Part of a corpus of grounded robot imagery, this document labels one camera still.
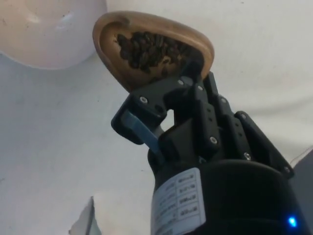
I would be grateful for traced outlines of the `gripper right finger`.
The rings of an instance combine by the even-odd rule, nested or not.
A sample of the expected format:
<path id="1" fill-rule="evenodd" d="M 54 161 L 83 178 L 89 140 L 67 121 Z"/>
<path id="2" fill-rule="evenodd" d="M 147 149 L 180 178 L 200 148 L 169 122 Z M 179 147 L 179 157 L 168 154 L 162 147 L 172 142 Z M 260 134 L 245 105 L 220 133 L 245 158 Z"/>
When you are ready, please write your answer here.
<path id="1" fill-rule="evenodd" d="M 218 93 L 212 72 L 204 79 L 204 87 L 215 110 L 225 157 L 258 162 L 291 179 L 294 176 L 291 165 L 246 112 L 231 110 L 227 99 Z"/>

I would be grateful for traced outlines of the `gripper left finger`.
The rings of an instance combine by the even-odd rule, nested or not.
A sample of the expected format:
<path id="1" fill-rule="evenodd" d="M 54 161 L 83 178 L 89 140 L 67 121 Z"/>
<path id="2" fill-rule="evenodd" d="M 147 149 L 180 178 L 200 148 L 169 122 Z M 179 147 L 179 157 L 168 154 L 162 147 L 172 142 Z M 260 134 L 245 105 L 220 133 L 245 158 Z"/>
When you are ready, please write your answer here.
<path id="1" fill-rule="evenodd" d="M 129 93 L 112 119 L 114 131 L 149 148 L 151 162 L 208 162 L 222 157 L 218 90 L 213 73 L 200 78 L 189 63 L 182 73 Z"/>

